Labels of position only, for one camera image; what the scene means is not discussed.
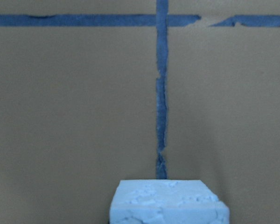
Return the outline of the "light blue foam block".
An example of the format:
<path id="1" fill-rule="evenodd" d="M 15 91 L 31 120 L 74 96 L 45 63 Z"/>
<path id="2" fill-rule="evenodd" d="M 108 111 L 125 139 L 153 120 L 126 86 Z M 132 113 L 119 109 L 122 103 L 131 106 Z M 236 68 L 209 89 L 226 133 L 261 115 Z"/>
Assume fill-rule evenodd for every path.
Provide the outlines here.
<path id="1" fill-rule="evenodd" d="M 122 180 L 111 224 L 228 224 L 229 208 L 200 180 Z"/>

